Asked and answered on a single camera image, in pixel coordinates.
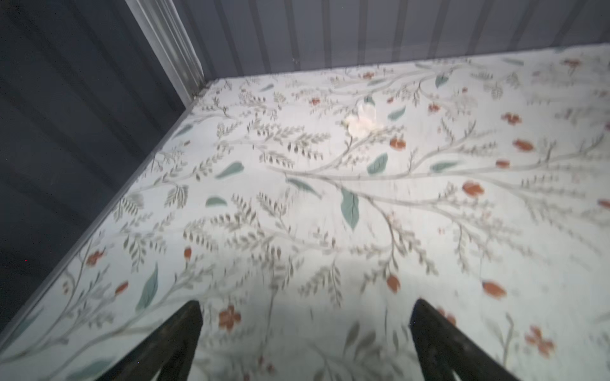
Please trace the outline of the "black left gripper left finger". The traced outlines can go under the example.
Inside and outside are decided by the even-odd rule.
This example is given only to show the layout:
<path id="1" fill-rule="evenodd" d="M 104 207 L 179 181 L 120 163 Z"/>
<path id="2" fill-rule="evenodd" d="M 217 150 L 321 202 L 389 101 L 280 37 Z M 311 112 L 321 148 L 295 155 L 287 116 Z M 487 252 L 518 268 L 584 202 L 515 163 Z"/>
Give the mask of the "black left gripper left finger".
<path id="1" fill-rule="evenodd" d="M 99 379 L 186 380 L 202 327 L 200 303 L 185 303 Z"/>

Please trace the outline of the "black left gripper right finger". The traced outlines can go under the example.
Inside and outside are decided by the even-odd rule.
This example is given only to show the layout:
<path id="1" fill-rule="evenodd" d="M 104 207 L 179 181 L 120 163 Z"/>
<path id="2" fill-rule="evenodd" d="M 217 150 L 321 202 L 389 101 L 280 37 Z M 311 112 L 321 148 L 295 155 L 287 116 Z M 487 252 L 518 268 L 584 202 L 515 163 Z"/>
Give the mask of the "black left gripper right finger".
<path id="1" fill-rule="evenodd" d="M 409 328 L 425 381 L 517 381 L 422 298 L 414 304 Z"/>

